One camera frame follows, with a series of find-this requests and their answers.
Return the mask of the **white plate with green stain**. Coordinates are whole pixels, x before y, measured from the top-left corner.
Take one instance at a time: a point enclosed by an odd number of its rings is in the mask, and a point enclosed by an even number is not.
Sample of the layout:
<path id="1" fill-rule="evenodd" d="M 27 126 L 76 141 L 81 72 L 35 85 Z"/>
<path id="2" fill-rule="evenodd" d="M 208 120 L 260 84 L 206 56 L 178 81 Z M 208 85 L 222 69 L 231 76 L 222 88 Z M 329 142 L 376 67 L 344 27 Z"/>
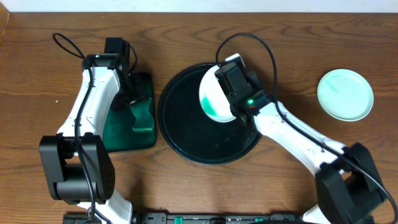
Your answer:
<path id="1" fill-rule="evenodd" d="M 220 67 L 212 66 L 203 76 L 199 86 L 199 102 L 207 117 L 218 123 L 228 123 L 236 119 L 231 113 L 230 104 L 215 76 Z"/>

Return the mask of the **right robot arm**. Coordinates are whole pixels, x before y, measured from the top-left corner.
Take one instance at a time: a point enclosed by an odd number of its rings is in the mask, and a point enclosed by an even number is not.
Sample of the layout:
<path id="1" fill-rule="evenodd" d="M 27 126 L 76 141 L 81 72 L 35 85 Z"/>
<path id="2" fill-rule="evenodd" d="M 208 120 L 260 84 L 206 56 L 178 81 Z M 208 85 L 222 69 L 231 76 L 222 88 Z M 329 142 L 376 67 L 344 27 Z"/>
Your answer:
<path id="1" fill-rule="evenodd" d="M 388 201 L 397 204 L 383 186 L 369 150 L 351 147 L 319 133 L 290 113 L 269 94 L 254 72 L 242 62 L 211 67 L 200 84 L 219 123 L 240 120 L 250 124 L 298 159 L 314 176 L 317 203 L 301 219 L 305 223 L 364 223 Z"/>

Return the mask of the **yellow green sponge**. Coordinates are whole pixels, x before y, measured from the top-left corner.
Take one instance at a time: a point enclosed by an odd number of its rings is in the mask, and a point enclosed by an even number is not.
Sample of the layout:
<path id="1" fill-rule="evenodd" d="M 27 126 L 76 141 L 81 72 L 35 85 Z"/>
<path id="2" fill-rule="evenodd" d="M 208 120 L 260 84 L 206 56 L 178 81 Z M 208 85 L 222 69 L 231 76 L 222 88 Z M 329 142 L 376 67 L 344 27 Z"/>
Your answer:
<path id="1" fill-rule="evenodd" d="M 152 98 L 148 97 L 143 101 L 136 102 L 130 106 L 131 112 L 135 117 L 135 122 L 132 126 L 134 132 L 152 132 L 154 130 L 154 118 L 150 112 L 152 105 Z"/>

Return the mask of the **mint green plate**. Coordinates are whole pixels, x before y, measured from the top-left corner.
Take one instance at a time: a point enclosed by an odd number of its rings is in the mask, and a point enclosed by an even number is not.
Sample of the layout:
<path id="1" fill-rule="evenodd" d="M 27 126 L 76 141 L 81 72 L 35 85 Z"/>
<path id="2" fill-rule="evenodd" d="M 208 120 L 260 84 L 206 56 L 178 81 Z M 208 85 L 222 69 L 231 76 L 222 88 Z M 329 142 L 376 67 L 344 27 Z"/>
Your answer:
<path id="1" fill-rule="evenodd" d="M 320 79 L 317 98 L 326 113 L 347 122 L 365 118 L 374 104 L 369 82 L 359 73 L 342 68 L 332 70 Z"/>

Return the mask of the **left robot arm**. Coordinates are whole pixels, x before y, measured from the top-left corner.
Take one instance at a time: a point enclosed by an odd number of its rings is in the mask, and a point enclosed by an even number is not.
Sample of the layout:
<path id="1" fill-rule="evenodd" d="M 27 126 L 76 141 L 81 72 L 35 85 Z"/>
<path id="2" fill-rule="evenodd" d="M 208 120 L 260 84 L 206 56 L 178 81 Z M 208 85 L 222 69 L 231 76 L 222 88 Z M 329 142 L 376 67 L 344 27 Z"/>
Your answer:
<path id="1" fill-rule="evenodd" d="M 134 71 L 136 51 L 120 37 L 108 37 L 100 54 L 85 55 L 76 45 L 69 52 L 81 59 L 83 79 L 64 124 L 40 140 L 49 193 L 86 210 L 85 216 L 66 216 L 67 223 L 140 223 L 133 204 L 115 188 L 108 148 L 125 151 L 153 144 L 150 78 Z"/>

